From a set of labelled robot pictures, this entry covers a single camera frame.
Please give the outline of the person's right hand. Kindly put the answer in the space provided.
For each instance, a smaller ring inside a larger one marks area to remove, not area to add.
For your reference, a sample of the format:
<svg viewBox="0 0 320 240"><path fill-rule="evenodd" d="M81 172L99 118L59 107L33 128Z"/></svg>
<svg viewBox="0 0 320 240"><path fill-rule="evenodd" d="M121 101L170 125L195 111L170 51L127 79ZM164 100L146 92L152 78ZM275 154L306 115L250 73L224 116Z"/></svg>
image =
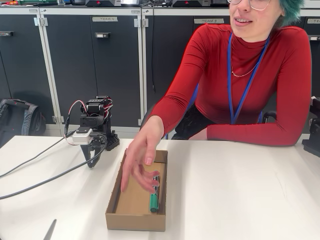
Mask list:
<svg viewBox="0 0 320 240"><path fill-rule="evenodd" d="M120 187L122 192L126 191L129 178L133 177L144 190L155 193L154 187L159 186L159 182L154 177L158 176L159 172L148 172L144 166L153 164L156 147L163 135L162 119L157 115L151 116L125 151Z"/></svg>

